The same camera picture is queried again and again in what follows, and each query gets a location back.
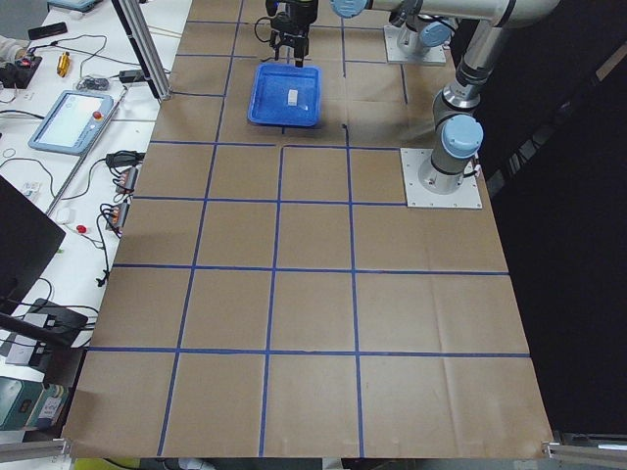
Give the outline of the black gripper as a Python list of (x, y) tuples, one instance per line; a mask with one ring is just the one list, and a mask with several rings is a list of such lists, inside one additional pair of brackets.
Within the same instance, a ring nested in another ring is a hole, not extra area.
[(274, 51), (273, 59), (279, 60), (283, 46), (293, 47), (296, 68), (304, 66), (309, 54), (310, 25), (316, 21), (315, 2), (284, 2), (285, 8), (278, 12), (279, 2), (273, 3), (273, 32), (269, 46)]

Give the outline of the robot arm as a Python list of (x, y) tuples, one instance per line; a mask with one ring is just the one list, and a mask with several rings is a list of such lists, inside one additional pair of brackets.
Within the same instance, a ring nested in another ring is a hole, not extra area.
[[(451, 19), (421, 12), (422, 5), (421, 1), (401, 1), (386, 9), (390, 27), (398, 31), (396, 47), (407, 56), (423, 55), (443, 45), (457, 31)], [(279, 57), (283, 47), (291, 48), (295, 66), (301, 68), (309, 55), (310, 28), (317, 20), (318, 3), (266, 1), (265, 11), (270, 26), (266, 42), (274, 57)]]
[(389, 11), (390, 23), (400, 24), (419, 14), (479, 21), (455, 78), (433, 103), (436, 144), (430, 160), (419, 170), (420, 183), (435, 194), (452, 194), (464, 180), (464, 169), (477, 153), (483, 129), (472, 114), (505, 43), (515, 27), (547, 16), (556, 1), (360, 1), (363, 10)]

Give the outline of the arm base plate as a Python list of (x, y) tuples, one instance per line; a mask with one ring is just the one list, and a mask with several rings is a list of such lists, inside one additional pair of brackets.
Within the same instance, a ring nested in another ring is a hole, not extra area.
[(407, 206), (428, 210), (482, 210), (472, 162), (462, 173), (447, 175), (432, 165), (431, 154), (431, 149), (400, 149)]
[(440, 23), (419, 24), (415, 29), (386, 25), (383, 28), (387, 62), (443, 67), (447, 61), (443, 45), (452, 31)]

